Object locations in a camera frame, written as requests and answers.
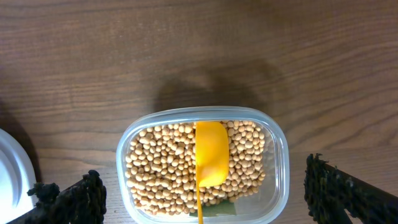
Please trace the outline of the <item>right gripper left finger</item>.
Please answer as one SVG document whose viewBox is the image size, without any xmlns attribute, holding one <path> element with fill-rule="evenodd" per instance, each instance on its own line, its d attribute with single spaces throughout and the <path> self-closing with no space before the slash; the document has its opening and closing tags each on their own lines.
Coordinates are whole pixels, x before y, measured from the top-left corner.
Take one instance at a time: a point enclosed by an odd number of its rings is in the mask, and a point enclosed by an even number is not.
<svg viewBox="0 0 398 224">
<path fill-rule="evenodd" d="M 106 213 L 106 187 L 96 170 L 61 191 L 55 183 L 35 183 L 27 192 L 38 202 L 9 224 L 103 224 Z"/>
</svg>

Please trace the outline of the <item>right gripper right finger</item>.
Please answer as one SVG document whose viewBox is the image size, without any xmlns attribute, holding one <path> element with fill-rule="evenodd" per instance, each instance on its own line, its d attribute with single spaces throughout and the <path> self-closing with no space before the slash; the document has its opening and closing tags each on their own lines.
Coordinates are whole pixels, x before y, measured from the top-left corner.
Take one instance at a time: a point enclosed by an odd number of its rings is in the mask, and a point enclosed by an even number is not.
<svg viewBox="0 0 398 224">
<path fill-rule="evenodd" d="M 321 224 L 397 224 L 397 197 L 353 177 L 310 154 L 306 160 L 304 199 L 308 214 Z"/>
</svg>

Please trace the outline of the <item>yellow measuring scoop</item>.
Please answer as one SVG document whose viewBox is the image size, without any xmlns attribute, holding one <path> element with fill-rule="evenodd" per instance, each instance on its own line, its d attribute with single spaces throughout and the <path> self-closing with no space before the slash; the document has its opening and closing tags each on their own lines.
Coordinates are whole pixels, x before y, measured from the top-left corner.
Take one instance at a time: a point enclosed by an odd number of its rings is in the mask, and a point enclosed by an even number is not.
<svg viewBox="0 0 398 224">
<path fill-rule="evenodd" d="M 224 126 L 216 121 L 199 121 L 195 133 L 197 215 L 203 224 L 200 188 L 222 184 L 229 172 L 229 143 Z"/>
</svg>

